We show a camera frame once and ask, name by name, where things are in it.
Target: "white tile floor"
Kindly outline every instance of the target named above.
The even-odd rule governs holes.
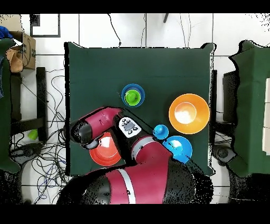
[[[228,56],[238,51],[239,42],[242,40],[253,40],[257,44],[267,45],[270,42],[269,27],[265,21],[264,14],[182,14],[182,26],[185,38],[181,29],[180,15],[169,14],[167,22],[163,23],[165,13],[148,13],[144,18],[143,13],[138,14],[111,14],[114,28],[121,39],[121,46],[161,46],[169,48],[200,48],[204,43],[214,42],[217,44],[214,57],[214,69],[218,70],[217,87],[217,111],[223,111],[223,74],[235,69]],[[75,42],[83,47],[110,48],[119,45],[111,24],[106,14],[61,14],[61,37],[60,38],[36,38],[36,66],[46,67],[47,71],[63,68],[65,41]],[[33,34],[49,35],[57,33],[57,16],[41,14],[41,26],[33,27]],[[26,34],[30,34],[30,17],[22,15],[22,26]],[[51,85],[51,80],[56,76],[63,76],[64,71],[47,72],[47,90],[56,100],[61,101],[61,95]],[[35,71],[24,70],[22,72],[23,83],[36,93]],[[64,95],[64,78],[57,77],[53,80],[57,89]],[[53,98],[48,94],[48,105],[53,108]],[[65,99],[59,105],[58,111],[65,117]],[[36,117],[36,98],[24,86],[22,86],[21,113],[23,119]],[[51,125],[53,113],[48,110],[48,124]],[[222,120],[222,114],[217,114],[217,119]],[[57,123],[53,123],[49,134],[57,130]],[[26,137],[22,144],[31,142]],[[50,139],[49,143],[57,142],[56,136]],[[211,177],[214,185],[214,196],[212,203],[227,203],[229,195],[229,177],[225,167],[218,165],[216,159],[212,158],[212,167],[215,174]],[[34,164],[37,171],[43,171],[37,164]],[[37,180],[40,177],[28,162],[23,171],[22,192],[24,198],[32,201],[38,197]],[[57,195],[59,187],[48,188],[46,199],[41,199],[37,204],[52,203]]]

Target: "green object on floor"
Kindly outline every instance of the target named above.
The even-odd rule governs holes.
[[[31,130],[29,133],[28,133],[28,138],[30,138],[31,140],[36,140],[37,139],[37,129],[34,129],[34,130]]]
[[[6,57],[6,51],[14,46],[12,39],[4,38],[0,40],[0,56]],[[3,59],[2,70],[2,87],[4,97],[0,99],[0,169],[9,171],[10,173],[17,173],[21,167],[12,161],[8,155],[10,133],[11,133],[11,73],[9,70],[9,62]]]
[[[169,136],[187,138],[193,148],[191,159],[205,175],[213,174],[208,167],[208,125],[199,133],[184,135],[172,127],[168,116],[171,103],[182,94],[197,94],[209,102],[213,44],[200,49],[87,49],[69,42],[65,50],[69,54],[71,122],[102,106],[129,109],[151,127],[164,124]],[[121,92],[130,83],[140,85],[146,93],[140,107],[123,104]],[[152,134],[151,128],[139,124]],[[70,175],[84,175],[98,168],[88,151],[70,143]]]
[[[240,177],[252,173],[270,174],[270,156],[262,151],[266,79],[270,78],[270,48],[251,41],[240,43],[232,56],[239,71],[234,150],[229,167]]]
[[[131,89],[126,92],[124,98],[129,106],[136,106],[141,100],[141,95],[138,91]]]

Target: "gray stripe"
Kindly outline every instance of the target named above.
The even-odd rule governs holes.
[[[155,140],[151,136],[143,138],[142,140],[138,141],[132,149],[132,153],[131,153],[132,158],[136,159],[141,148],[143,148],[145,145],[147,145],[150,142],[155,142]]]
[[[133,189],[133,186],[132,186],[132,183],[131,183],[131,180],[129,178],[128,173],[123,169],[117,169],[117,170],[121,173],[121,175],[124,179],[124,183],[126,184],[127,194],[129,197],[129,203],[136,204],[134,189]]]

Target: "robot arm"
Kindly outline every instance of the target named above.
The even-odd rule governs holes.
[[[126,151],[136,165],[114,169],[92,180],[85,204],[190,203],[195,194],[193,175],[152,135],[120,108],[103,107],[82,117],[70,128],[71,140],[85,148],[109,129],[120,154]]]

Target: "blue cloth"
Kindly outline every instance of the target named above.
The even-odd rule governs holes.
[[[4,61],[4,57],[0,56],[0,99],[4,96],[4,92],[3,92],[3,88],[2,88],[3,61]]]
[[[0,26],[0,39],[3,38],[13,38],[13,36],[9,33],[7,28]]]

